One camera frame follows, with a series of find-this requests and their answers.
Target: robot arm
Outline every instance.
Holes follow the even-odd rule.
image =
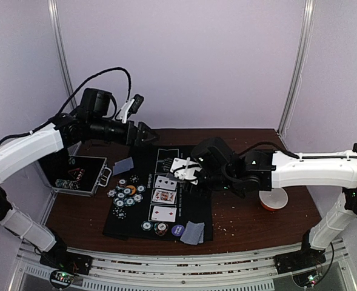
[[[301,250],[275,258],[278,273],[315,266],[317,258],[324,262],[330,242],[357,218],[357,144],[339,153],[250,150],[238,155],[221,138],[211,138],[193,149],[192,159],[166,161],[169,175],[191,187],[229,189],[241,198],[288,186],[342,187],[332,209],[303,236]]]
[[[10,204],[1,184],[32,162],[43,158],[50,162],[52,157],[67,151],[69,146],[79,141],[100,139],[141,146],[158,138],[143,122],[136,127],[133,121],[127,120],[131,113],[138,111],[143,102],[142,96],[136,95],[130,100],[131,106],[125,110],[126,119],[121,119],[121,122],[103,117],[108,112],[111,97],[109,92],[86,89],[80,106],[71,114],[56,115],[41,130],[0,147],[0,225],[31,242],[38,251],[43,252],[46,259],[50,258],[52,266],[64,266],[63,270],[68,270],[68,263],[71,265],[69,270],[73,270],[74,263],[77,263],[68,257],[66,244],[48,228],[34,222]]]

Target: case handle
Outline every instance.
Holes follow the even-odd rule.
[[[108,171],[108,175],[107,176],[101,175],[98,185],[101,186],[101,187],[107,187],[108,182],[110,181],[110,178],[112,176],[112,170],[107,166],[104,166],[103,169]]]

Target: wooden table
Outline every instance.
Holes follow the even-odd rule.
[[[259,141],[281,144],[270,129],[164,129],[157,145],[197,144],[203,139],[220,136],[236,152]],[[125,158],[128,147],[93,141],[82,146],[79,155],[105,156],[112,166]],[[113,189],[117,178],[108,188],[100,188],[92,198],[59,194],[50,213],[47,226],[59,233],[70,247],[112,253],[136,255],[202,255],[239,252],[294,244],[303,233],[320,221],[317,208],[306,187],[289,187],[289,203],[282,210],[263,209],[257,195],[240,199],[230,192],[212,196],[213,241],[189,246],[179,241],[152,241],[130,238],[127,241],[102,234],[111,199],[107,190]]]

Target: white forearm tube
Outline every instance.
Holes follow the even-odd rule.
[[[357,217],[353,211],[346,210],[344,206],[345,194],[341,193],[332,209],[310,230],[309,243],[312,249],[325,250],[330,242]]]
[[[304,153],[301,156],[356,156],[352,150],[338,153]],[[273,154],[272,187],[340,186],[357,188],[357,159],[295,159],[281,152]]]
[[[34,222],[28,215],[22,213],[13,205],[0,225],[17,234],[21,239],[26,239],[41,251],[49,251],[56,243],[56,238],[49,229]]]
[[[54,127],[49,124],[32,135],[16,138],[0,147],[0,185],[27,165],[64,148],[60,132]]]

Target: playing card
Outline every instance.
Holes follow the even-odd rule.
[[[177,208],[175,207],[164,207],[164,206],[154,206],[152,212],[152,221],[176,221]]]
[[[172,181],[164,176],[157,176],[155,179],[154,188],[166,189],[166,190],[176,190],[177,182]]]
[[[176,201],[176,191],[155,189],[152,201],[157,203],[174,204]]]

